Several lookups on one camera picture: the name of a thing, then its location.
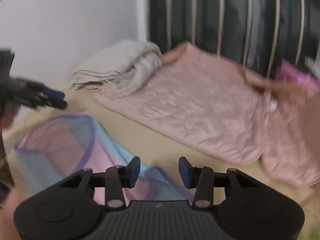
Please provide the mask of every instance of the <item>pink blanket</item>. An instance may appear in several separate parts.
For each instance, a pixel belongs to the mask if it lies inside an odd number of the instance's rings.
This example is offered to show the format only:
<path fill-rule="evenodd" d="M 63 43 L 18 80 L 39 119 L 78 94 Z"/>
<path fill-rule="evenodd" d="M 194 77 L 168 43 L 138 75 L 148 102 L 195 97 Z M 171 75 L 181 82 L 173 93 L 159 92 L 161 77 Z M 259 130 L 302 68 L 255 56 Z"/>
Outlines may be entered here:
<path fill-rule="evenodd" d="M 98 93 L 95 98 L 107 108 L 221 160 L 248 164 L 262 156 L 266 170 L 278 179 L 295 185 L 320 180 L 318 163 L 301 146 L 301 133 L 292 137 L 286 128 L 292 120 L 283 120 L 281 107 L 270 111 L 263 95 L 246 84 L 239 65 L 190 44 L 168 52 L 163 63 L 135 94 L 108 98 Z"/>

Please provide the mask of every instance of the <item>striped curtain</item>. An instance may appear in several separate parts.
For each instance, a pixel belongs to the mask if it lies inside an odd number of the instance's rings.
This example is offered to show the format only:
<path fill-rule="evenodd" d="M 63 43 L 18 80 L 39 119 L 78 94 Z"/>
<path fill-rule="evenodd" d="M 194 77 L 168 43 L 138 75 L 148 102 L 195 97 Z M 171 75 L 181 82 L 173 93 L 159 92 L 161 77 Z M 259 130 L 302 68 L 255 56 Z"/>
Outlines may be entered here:
<path fill-rule="evenodd" d="M 149 22 L 162 52 L 187 40 L 273 77 L 282 59 L 316 58 L 320 0 L 150 0 Z"/>

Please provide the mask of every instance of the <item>folded white towel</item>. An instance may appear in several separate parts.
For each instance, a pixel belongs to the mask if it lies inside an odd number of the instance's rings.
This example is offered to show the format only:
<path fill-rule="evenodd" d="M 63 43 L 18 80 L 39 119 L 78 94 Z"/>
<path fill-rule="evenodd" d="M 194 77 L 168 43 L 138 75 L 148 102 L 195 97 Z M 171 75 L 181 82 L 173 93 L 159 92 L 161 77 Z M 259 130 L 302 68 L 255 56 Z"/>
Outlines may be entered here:
<path fill-rule="evenodd" d="M 152 42 L 120 41 L 79 65 L 72 75 L 74 87 L 99 83 L 99 93 L 124 97 L 141 88 L 161 65 L 161 52 Z"/>

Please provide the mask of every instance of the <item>purple trim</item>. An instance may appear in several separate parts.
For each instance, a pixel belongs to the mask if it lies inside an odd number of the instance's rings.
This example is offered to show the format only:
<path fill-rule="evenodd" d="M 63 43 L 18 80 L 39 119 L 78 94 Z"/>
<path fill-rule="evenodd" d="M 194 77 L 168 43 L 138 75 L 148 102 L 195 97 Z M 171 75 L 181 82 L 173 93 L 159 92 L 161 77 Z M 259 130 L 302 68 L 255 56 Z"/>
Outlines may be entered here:
<path fill-rule="evenodd" d="M 150 188 L 149 188 L 148 193 L 145 197 L 145 200 L 153 200 L 153 198 L 154 198 L 155 185 L 154 185 L 154 183 L 151 182 L 151 180 L 153 180 L 152 176 L 151 176 L 151 172 L 154 169 L 158 170 L 160 172 L 160 174 L 162 175 L 162 177 L 164 177 L 164 179 L 169 183 L 169 185 L 171 185 L 183 198 L 185 198 L 189 202 L 193 201 L 194 196 L 192 194 L 190 194 L 189 192 L 187 192 L 184 188 L 182 188 L 177 182 L 175 182 L 175 180 L 173 178 L 171 178 L 165 172 L 165 170 L 163 168 L 158 167 L 158 166 L 150 167 L 144 173 L 144 177 L 145 177 L 146 181 L 148 181 L 150 183 Z"/>
<path fill-rule="evenodd" d="M 41 127 L 42 125 L 44 125 L 46 123 L 49 123 L 51 121 L 54 121 L 56 119 L 59 119 L 61 117 L 67 117 L 67 118 L 73 118 L 73 119 L 79 119 L 79 118 L 86 119 L 86 118 L 89 118 L 90 119 L 89 129 L 91 130 L 91 134 L 94 133 L 94 125 L 93 125 L 92 117 L 87 115 L 87 114 L 62 114 L 62 115 L 57 115 L 57 116 L 55 116 L 53 118 L 50 118 L 50 119 L 40 123 L 39 125 L 36 125 L 30 131 L 34 131 L 34 130 L 38 129 L 39 127 Z M 21 143 L 22 139 L 23 139 L 23 137 L 14 145 L 14 149 L 15 150 L 19 150 L 19 144 Z M 89 142 L 89 145 L 88 145 L 87 149 L 84 151 L 83 156 L 81 157 L 78 165 L 76 166 L 76 168 L 73 170 L 72 173 L 75 173 L 75 172 L 81 170 L 84 167 L 84 165 L 87 163 L 87 161 L 90 158 L 92 149 L 93 149 L 94 140 L 95 140 L 95 138 L 92 136 L 92 138 L 90 139 L 90 142 Z M 24 152 L 32 153 L 32 149 L 29 149 L 29 150 L 21 149 L 21 150 L 24 151 Z"/>

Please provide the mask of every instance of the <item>beige table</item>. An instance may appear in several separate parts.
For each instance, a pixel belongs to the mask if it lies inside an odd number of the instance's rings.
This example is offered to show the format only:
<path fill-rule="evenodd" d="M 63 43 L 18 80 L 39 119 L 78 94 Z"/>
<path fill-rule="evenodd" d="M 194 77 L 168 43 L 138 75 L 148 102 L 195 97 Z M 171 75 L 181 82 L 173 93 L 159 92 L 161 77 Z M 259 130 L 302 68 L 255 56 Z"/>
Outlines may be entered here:
<path fill-rule="evenodd" d="M 94 90 L 66 90 L 66 100 L 69 107 L 66 111 L 45 108 L 39 112 L 31 112 L 28 116 L 3 134 L 4 144 L 8 155 L 8 161 L 12 176 L 17 189 L 23 198 L 30 196 L 23 176 L 19 171 L 19 163 L 15 153 L 12 150 L 13 144 L 20 138 L 26 130 L 33 125 L 44 121 L 50 117 L 73 113 L 86 113 L 99 121 L 107 133 L 121 146 L 129 150 L 133 155 L 139 156 L 141 161 L 148 166 L 161 166 L 167 173 L 182 185 L 178 172 L 178 159 L 185 156 L 193 165 L 210 166 L 217 172 L 225 172 L 227 168 L 235 167 L 279 192 L 294 199 L 301 204 L 305 210 L 307 223 L 305 230 L 301 234 L 301 239 L 308 239 L 306 235 L 309 227 L 314 223 L 315 215 L 315 189 L 313 187 L 293 187 L 279 181 L 274 181 L 268 177 L 262 170 L 260 162 L 257 161 L 250 165 L 234 166 L 226 162 L 217 160 L 194 149 L 186 147 L 162 134 L 159 134 L 150 128 L 132 121 L 121 114 L 109 110 L 96 103 L 91 95 Z M 217 189 L 215 192 L 215 203 L 224 200 L 223 189 Z"/>

